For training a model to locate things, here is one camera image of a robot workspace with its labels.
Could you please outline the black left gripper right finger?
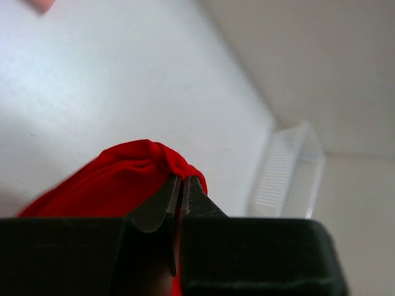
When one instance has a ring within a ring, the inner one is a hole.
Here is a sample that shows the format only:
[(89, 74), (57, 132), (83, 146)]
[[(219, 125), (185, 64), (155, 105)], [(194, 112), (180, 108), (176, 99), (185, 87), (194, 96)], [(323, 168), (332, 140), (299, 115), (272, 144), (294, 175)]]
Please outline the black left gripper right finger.
[(325, 227), (299, 218), (229, 217), (197, 177), (183, 185), (182, 295), (348, 295)]

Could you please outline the red t shirt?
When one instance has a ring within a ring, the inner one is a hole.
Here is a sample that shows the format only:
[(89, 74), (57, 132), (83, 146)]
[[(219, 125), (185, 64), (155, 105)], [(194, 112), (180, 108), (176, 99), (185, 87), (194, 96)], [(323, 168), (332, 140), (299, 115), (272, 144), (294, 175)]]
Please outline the red t shirt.
[(166, 145), (148, 139), (118, 144), (37, 197), (18, 217), (122, 217), (154, 195), (170, 175), (196, 176), (207, 192), (204, 175)]

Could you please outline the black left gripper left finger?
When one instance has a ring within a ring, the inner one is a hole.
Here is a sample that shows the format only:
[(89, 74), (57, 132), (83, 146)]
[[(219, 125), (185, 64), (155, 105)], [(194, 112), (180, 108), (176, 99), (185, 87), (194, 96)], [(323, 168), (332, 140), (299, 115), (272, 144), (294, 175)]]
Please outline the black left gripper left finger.
[(2, 295), (170, 295), (181, 179), (117, 218), (3, 218)]

